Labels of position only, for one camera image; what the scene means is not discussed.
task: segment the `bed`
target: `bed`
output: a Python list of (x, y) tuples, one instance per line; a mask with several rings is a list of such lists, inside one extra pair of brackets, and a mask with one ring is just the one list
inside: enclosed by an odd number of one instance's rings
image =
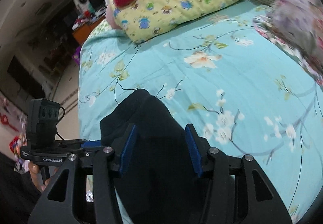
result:
[(267, 9), (243, 0), (142, 44), (103, 21), (81, 51), (81, 138), (99, 140), (100, 121), (144, 88), (211, 146), (253, 155), (297, 223), (323, 185), (323, 93), (301, 55), (255, 30)]

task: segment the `cable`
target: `cable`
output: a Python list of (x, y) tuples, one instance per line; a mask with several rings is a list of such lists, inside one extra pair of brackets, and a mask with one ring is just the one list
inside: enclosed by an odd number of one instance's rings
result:
[[(64, 107), (62, 107), (62, 106), (60, 106), (59, 107), (59, 109), (62, 109), (63, 110), (63, 114), (62, 114), (62, 116), (61, 116), (61, 118), (59, 119), (59, 121), (57, 122), (57, 124), (63, 119), (63, 117), (65, 116), (65, 108)], [(64, 138), (62, 138), (62, 136), (58, 133), (58, 132), (56, 132), (56, 135), (58, 135), (58, 137), (61, 139), (61, 140), (64, 140)]]
[(61, 118), (59, 119), (59, 121), (57, 123), (59, 123), (63, 119), (63, 117), (65, 116), (65, 108), (60, 106), (59, 109), (63, 110), (63, 115), (61, 116)]
[(61, 137), (61, 135), (59, 133), (56, 133), (56, 135), (58, 135), (58, 137), (61, 139), (61, 140), (65, 140), (64, 138)]

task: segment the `black fabric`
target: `black fabric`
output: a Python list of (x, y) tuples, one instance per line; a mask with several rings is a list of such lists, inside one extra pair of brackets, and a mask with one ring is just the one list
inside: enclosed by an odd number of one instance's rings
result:
[(29, 172), (14, 171), (15, 162), (0, 153), (0, 216), (1, 223), (27, 223), (41, 193), (31, 181)]
[(129, 123), (138, 126), (140, 137), (129, 170), (115, 179), (115, 187), (133, 222), (198, 223), (207, 183), (193, 171), (184, 129), (143, 89), (101, 121), (102, 145), (111, 145)]

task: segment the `floor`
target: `floor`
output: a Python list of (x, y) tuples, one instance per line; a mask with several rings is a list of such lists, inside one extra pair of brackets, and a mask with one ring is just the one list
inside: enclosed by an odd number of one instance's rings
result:
[(57, 130), (64, 139), (80, 138), (80, 126), (78, 119), (78, 88), (80, 67), (71, 61), (64, 71), (53, 101), (58, 102), (66, 110), (62, 121), (57, 124)]

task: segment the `floral blanket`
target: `floral blanket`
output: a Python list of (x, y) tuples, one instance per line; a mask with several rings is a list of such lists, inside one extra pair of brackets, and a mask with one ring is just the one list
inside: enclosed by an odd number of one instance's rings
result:
[(144, 88), (211, 146), (253, 155), (296, 223), (323, 185), (323, 93), (305, 64), (254, 29), (266, 9), (245, 0), (140, 45), (121, 30), (89, 38), (81, 51), (81, 137), (100, 139), (101, 119)]

